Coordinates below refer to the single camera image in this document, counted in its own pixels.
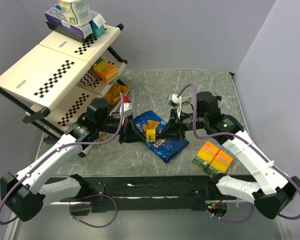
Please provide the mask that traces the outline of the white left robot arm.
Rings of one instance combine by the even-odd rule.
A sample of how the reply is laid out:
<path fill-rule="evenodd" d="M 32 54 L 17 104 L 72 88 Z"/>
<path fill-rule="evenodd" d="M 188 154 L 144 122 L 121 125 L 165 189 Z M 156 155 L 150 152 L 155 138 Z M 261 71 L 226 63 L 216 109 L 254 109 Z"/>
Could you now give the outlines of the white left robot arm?
<path fill-rule="evenodd" d="M 79 174 L 48 184 L 48 179 L 67 161 L 88 146 L 100 145 L 101 132 L 116 136 L 122 143 L 143 142 L 133 119 L 132 104 L 121 102 L 119 118 L 109 113 L 109 103 L 104 98 L 95 98 L 61 138 L 35 162 L 16 174 L 6 173 L 0 179 L 0 208 L 7 206 L 17 218 L 26 222 L 36 216 L 45 206 L 67 198 L 85 200 L 90 184 Z"/>

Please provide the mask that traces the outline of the orange padlock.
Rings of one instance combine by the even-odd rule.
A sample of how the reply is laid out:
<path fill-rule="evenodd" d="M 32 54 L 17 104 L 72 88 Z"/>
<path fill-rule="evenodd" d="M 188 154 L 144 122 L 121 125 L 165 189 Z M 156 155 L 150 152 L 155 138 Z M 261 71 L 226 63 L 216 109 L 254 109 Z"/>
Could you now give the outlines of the orange padlock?
<path fill-rule="evenodd" d="M 221 101 L 222 97 L 220 95 L 214 96 L 215 101 Z"/>

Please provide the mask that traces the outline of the yellow padlock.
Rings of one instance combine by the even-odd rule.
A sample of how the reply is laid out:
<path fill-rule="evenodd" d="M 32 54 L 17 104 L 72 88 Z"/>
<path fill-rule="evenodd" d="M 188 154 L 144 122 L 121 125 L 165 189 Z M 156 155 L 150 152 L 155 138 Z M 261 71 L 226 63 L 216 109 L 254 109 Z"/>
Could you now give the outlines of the yellow padlock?
<path fill-rule="evenodd" d="M 147 129 L 146 133 L 146 141 L 147 142 L 155 142 L 156 141 L 156 129 Z"/>

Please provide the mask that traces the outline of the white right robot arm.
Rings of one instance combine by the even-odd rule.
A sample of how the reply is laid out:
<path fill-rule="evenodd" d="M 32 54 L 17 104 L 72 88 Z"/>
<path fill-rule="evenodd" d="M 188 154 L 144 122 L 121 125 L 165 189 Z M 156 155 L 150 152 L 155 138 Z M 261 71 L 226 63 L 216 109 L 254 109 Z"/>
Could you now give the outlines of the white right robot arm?
<path fill-rule="evenodd" d="M 211 180 L 208 193 L 213 199 L 232 196 L 252 203 L 266 218 L 274 219 L 300 192 L 300 179 L 289 177 L 270 161 L 254 144 L 244 127 L 232 116 L 223 114 L 218 101 L 220 96 L 202 91 L 195 95 L 193 112 L 182 113 L 182 98 L 169 94 L 167 103 L 173 108 L 159 139 L 180 141 L 187 131 L 204 129 L 232 153 L 249 171 L 254 182 L 217 173 Z"/>

